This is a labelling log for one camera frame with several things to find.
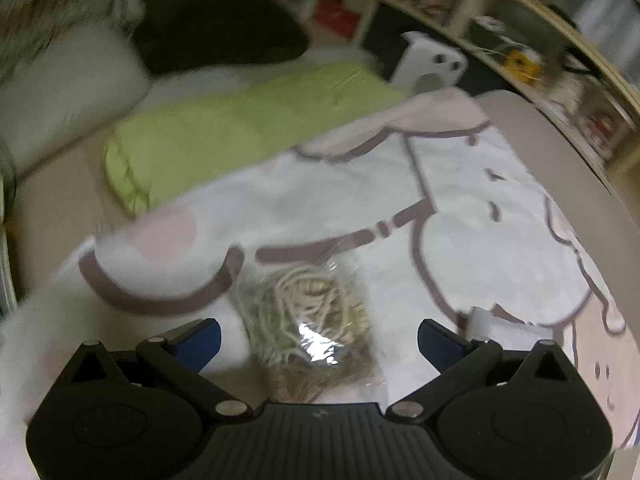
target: red object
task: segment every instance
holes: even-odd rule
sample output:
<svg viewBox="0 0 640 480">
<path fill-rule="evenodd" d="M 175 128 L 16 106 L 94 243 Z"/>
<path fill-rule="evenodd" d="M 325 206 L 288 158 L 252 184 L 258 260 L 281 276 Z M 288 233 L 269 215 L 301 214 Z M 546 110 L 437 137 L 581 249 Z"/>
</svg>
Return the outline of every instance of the red object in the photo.
<svg viewBox="0 0 640 480">
<path fill-rule="evenodd" d="M 318 0 L 314 20 L 350 40 L 356 32 L 360 15 L 344 9 L 340 0 Z"/>
</svg>

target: lime green cushion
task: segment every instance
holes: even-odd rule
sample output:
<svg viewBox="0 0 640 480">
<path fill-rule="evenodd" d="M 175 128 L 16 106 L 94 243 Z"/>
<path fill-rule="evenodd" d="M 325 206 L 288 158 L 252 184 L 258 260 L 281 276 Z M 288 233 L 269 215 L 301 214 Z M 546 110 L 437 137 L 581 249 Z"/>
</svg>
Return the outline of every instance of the lime green cushion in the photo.
<svg viewBox="0 0 640 480">
<path fill-rule="evenodd" d="M 116 124 L 106 143 L 107 178 L 125 209 L 138 216 L 403 98 L 362 67 L 337 62 L 181 102 Z"/>
</svg>

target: clear plastic packaging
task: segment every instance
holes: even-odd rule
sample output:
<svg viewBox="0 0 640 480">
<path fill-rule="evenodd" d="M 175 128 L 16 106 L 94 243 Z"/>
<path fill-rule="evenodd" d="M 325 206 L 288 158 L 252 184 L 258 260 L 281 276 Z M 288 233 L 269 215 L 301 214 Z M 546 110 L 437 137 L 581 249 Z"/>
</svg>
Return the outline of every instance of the clear plastic packaging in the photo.
<svg viewBox="0 0 640 480">
<path fill-rule="evenodd" d="M 331 397 L 333 388 L 353 385 L 357 399 L 385 403 L 366 295 L 347 258 L 330 256 L 268 273 L 244 270 L 232 299 L 272 400 L 313 402 Z"/>
</svg>

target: pink circle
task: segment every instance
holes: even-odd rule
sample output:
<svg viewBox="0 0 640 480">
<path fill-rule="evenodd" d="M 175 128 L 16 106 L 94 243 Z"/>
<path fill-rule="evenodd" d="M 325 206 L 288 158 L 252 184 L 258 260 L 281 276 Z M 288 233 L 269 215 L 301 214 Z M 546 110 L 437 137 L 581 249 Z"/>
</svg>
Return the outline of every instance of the pink circle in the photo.
<svg viewBox="0 0 640 480">
<path fill-rule="evenodd" d="M 130 243 L 148 260 L 178 260 L 196 239 L 196 219 L 184 207 L 162 208 L 145 218 L 130 234 Z"/>
</svg>

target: cartoon print blanket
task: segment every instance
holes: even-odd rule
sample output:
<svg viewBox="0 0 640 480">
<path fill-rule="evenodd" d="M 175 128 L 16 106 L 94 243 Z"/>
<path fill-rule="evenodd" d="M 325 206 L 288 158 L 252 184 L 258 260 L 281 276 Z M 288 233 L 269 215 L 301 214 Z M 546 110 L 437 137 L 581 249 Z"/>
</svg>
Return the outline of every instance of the cartoon print blanket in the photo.
<svg viewBox="0 0 640 480">
<path fill-rule="evenodd" d="M 0 476 L 36 478 L 26 423 L 87 339 L 128 349 L 215 317 L 222 350 L 203 374 L 260 403 L 264 386 L 226 291 L 244 266 L 313 260 L 334 246 L 353 248 L 359 263 L 388 402 L 437 374 L 417 349 L 421 320 L 459 329 L 478 306 L 551 327 L 607 415 L 615 445 L 637 443 L 640 354 L 607 285 L 500 131 L 447 89 L 86 241 L 1 329 Z M 353 392 L 337 397 L 353 400 Z"/>
</svg>

